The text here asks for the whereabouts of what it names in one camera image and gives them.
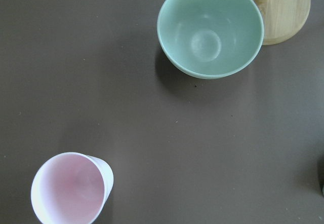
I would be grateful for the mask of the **wooden stand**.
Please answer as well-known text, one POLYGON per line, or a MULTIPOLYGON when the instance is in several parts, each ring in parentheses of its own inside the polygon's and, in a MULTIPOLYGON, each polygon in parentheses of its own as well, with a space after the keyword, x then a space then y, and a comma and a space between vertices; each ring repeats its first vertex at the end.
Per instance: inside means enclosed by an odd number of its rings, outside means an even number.
POLYGON ((264 23, 263 45, 282 43, 305 24, 311 0, 253 0, 258 6, 264 23))

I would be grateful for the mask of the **green bowl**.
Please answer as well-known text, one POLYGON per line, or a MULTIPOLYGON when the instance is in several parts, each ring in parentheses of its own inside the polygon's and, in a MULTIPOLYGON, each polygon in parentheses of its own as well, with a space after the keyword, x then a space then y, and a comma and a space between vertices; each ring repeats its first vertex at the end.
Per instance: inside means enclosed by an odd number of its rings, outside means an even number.
POLYGON ((180 71, 219 79, 255 59, 264 25, 253 0, 165 0, 157 17, 157 36, 180 71))

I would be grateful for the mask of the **pink cup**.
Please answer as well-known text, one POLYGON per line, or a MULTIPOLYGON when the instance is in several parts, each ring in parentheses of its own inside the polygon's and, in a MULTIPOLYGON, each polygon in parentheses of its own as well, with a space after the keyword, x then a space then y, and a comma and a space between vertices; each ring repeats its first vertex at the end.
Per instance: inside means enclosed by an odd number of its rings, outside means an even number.
POLYGON ((58 154, 37 171, 31 203, 41 223, 93 223, 113 187, 105 161, 76 152, 58 154))

